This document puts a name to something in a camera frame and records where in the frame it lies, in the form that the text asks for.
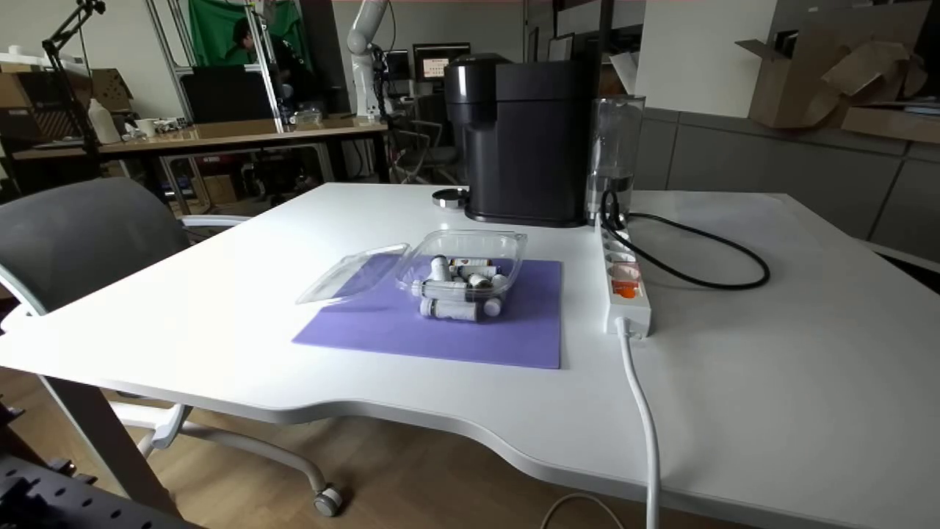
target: white cable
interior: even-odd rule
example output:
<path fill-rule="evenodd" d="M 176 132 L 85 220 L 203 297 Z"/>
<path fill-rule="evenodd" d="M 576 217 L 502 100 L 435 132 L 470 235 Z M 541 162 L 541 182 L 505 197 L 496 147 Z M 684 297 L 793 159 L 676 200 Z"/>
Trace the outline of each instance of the white cable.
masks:
<path fill-rule="evenodd" d="M 552 517 L 561 511 L 561 505 L 576 503 L 576 500 L 585 500 L 585 503 L 599 505 L 599 508 L 614 520 L 614 526 L 623 529 L 623 523 L 620 523 L 620 517 L 614 514 L 614 508 L 608 508 L 608 503 L 602 503 L 602 500 L 596 500 L 596 497 L 588 497 L 588 494 L 567 494 L 567 497 L 561 497 L 561 500 L 546 511 L 546 517 L 541 520 L 538 529 L 549 529 L 549 526 L 552 526 Z"/>
<path fill-rule="evenodd" d="M 658 529 L 658 441 L 655 441 L 655 423 L 652 411 L 635 367 L 635 347 L 632 347 L 632 332 L 626 332 L 623 320 L 617 317 L 614 323 L 617 344 L 623 353 L 623 373 L 629 382 L 629 391 L 635 397 L 635 406 L 640 411 L 640 426 L 643 426 L 643 444 L 646 444 L 646 529 Z"/>

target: black appliance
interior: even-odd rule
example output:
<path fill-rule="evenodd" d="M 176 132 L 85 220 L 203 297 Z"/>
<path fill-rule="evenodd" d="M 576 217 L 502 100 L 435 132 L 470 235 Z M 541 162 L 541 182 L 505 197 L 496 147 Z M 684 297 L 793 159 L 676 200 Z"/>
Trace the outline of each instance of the black appliance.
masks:
<path fill-rule="evenodd" d="M 470 185 L 467 215 L 494 223 L 585 223 L 596 71 L 590 62 L 447 68 L 447 115 Z"/>

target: white power strip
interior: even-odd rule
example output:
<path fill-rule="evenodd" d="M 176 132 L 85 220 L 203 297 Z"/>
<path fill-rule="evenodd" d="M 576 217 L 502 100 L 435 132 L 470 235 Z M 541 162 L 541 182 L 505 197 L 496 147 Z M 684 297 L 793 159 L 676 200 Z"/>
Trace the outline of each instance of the white power strip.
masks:
<path fill-rule="evenodd" d="M 652 303 L 649 303 L 640 262 L 629 247 L 623 247 L 605 229 L 593 229 L 593 232 L 596 232 L 596 247 L 605 256 L 602 273 L 608 285 L 602 329 L 611 332 L 614 320 L 623 320 L 626 332 L 646 338 L 652 332 Z"/>

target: electrical cord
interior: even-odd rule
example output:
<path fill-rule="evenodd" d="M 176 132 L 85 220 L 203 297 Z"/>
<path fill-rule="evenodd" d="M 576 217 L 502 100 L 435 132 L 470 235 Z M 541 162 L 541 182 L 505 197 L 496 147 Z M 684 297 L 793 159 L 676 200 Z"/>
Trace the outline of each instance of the electrical cord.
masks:
<path fill-rule="evenodd" d="M 717 241 L 717 244 L 723 244 L 723 247 L 731 247 L 731 250 L 743 253 L 746 259 L 752 259 L 752 262 L 761 267 L 761 276 L 752 279 L 752 282 L 711 282 L 711 279 L 699 279 L 699 276 L 690 276 L 690 273 L 684 273 L 684 270 L 670 267 L 667 262 L 655 259 L 652 253 L 646 253 L 643 247 L 637 247 L 635 241 L 629 241 L 629 238 L 620 235 L 620 229 L 623 229 L 626 223 L 623 223 L 623 209 L 620 209 L 620 200 L 617 200 L 614 191 L 605 191 L 605 194 L 602 194 L 602 212 L 599 212 L 599 217 L 602 217 L 602 226 L 605 226 L 623 247 L 629 247 L 632 253 L 643 256 L 649 265 L 655 265 L 655 267 L 661 267 L 661 270 L 667 270 L 667 273 L 673 273 L 673 276 L 679 276 L 679 279 L 684 279 L 684 282 L 690 282 L 690 285 L 711 288 L 711 291 L 755 291 L 755 288 L 761 288 L 761 285 L 770 282 L 770 265 L 767 265 L 758 253 L 746 250 L 746 247 L 737 244 L 737 241 L 729 241 L 729 238 L 723 238 L 723 235 L 714 235 L 714 232 L 705 232 L 705 229 L 696 229 L 696 226 L 687 226 L 687 223 L 676 223 L 676 220 L 667 220 L 667 217 L 658 217 L 658 215 L 643 215 L 643 212 L 626 215 L 626 220 L 658 220 L 658 223 L 673 226 L 673 229 L 679 229 L 679 232 L 693 232 L 693 235 L 699 235 L 699 238 L 708 238 L 708 241 Z"/>
<path fill-rule="evenodd" d="M 599 508 L 614 520 L 614 526 L 623 529 L 623 523 L 620 523 L 620 517 L 611 511 L 611 505 L 602 503 L 602 500 L 596 500 L 596 497 L 588 497 L 588 494 L 567 494 L 567 497 L 561 497 L 561 500 L 546 511 L 546 517 L 541 520 L 538 529 L 549 529 L 549 526 L 552 526 L 552 517 L 555 517 L 567 503 L 576 503 L 576 500 L 585 500 L 585 503 L 599 505 Z"/>
<path fill-rule="evenodd" d="M 617 344 L 623 353 L 623 373 L 629 382 L 629 394 L 635 397 L 637 414 L 640 414 L 640 426 L 643 426 L 643 447 L 646 447 L 646 529 L 658 529 L 658 435 L 655 435 L 655 420 L 635 367 L 635 347 L 632 347 L 632 332 L 623 326 L 623 320 L 614 323 L 617 326 Z"/>

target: white table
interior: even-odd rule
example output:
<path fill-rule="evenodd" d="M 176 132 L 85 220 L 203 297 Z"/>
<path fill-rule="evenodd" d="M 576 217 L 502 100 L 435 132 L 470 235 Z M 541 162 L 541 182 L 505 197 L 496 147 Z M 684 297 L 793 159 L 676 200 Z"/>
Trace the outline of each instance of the white table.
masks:
<path fill-rule="evenodd" d="M 341 256 L 473 226 L 432 188 L 326 185 L 0 341 L 0 364 L 303 423 L 385 417 L 482 441 L 546 482 L 640 497 L 643 447 L 620 353 L 599 332 L 588 229 L 520 229 L 564 262 L 564 367 L 526 370 L 297 347 L 300 303 Z M 940 300 L 790 197 L 637 194 L 637 209 L 731 235 L 776 279 L 714 294 L 649 273 L 637 350 L 667 505 L 743 523 L 928 526 L 940 497 Z M 661 226 L 635 238 L 696 273 L 752 273 Z"/>

